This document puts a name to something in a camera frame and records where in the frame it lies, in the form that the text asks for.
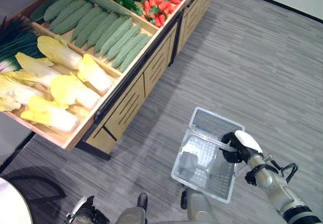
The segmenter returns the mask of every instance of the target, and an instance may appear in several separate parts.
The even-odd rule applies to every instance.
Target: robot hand
[[[222,142],[237,149],[236,152],[223,150],[224,158],[228,162],[246,162],[252,169],[245,177],[249,184],[259,186],[267,195],[276,211],[288,224],[315,224],[322,223],[311,209],[289,188],[288,182],[297,171],[296,164],[292,163],[281,168],[275,161],[274,166],[263,160],[262,149],[252,136],[236,131],[225,135]],[[292,169],[285,180],[284,170]]]

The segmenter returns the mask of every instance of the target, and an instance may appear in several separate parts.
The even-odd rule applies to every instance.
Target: drawer handle
[[[160,72],[162,71],[162,68],[159,68],[158,72],[156,73],[155,77],[153,78],[153,80],[151,81],[152,83],[157,79],[158,75],[160,74]]]
[[[127,105],[130,103],[130,101],[132,100],[132,98],[135,96],[136,92],[133,92],[133,95],[131,96],[131,98],[128,100],[128,102],[126,103],[126,105],[122,108],[122,110],[120,111],[120,115],[122,114],[123,110],[127,107]]]
[[[125,124],[128,120],[129,120],[129,118],[130,118],[130,116],[132,115],[132,113],[135,111],[135,109],[138,107],[138,104],[136,104],[136,106],[133,108],[133,110],[130,112],[130,114],[129,114],[129,116],[127,117],[127,119],[125,120],[125,122],[123,123],[123,124]]]
[[[132,106],[137,102],[138,98],[139,98],[139,95],[137,95],[137,97],[135,98],[135,100],[132,102],[131,106],[129,107],[129,109],[127,110],[127,112],[125,113],[125,115],[119,121],[118,125],[120,125],[121,121],[126,117],[127,113],[131,110]]]
[[[155,67],[156,67],[156,65],[159,63],[159,61],[163,58],[163,56],[164,56],[164,53],[162,53],[161,55],[160,55],[160,57],[159,57],[159,59],[156,61],[156,63],[152,66],[152,68],[151,68],[151,70],[153,70]]]
[[[157,68],[157,70],[155,71],[155,72],[153,72],[153,74],[150,76],[150,78],[149,78],[149,80],[151,81],[151,82],[153,82],[154,80],[155,80],[155,78],[153,79],[153,80],[151,80],[156,74],[158,74],[159,72],[160,72],[160,70],[161,70],[161,65],[162,65],[162,63],[165,61],[165,58],[163,58],[163,60],[161,60],[161,62],[159,63],[159,65],[158,65],[158,68]]]

